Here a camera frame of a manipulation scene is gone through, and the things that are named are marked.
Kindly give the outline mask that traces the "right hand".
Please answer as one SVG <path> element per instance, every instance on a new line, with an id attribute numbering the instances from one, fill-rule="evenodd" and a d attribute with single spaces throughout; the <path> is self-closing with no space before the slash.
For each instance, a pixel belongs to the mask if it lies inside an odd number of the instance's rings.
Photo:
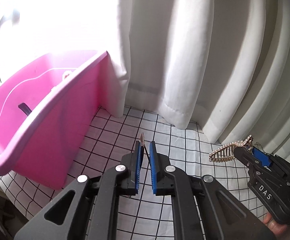
<path id="1" fill-rule="evenodd" d="M 288 225 L 279 224 L 274 220 L 270 213 L 265 215 L 263 224 L 265 224 L 276 236 L 282 235 L 288 229 Z"/>

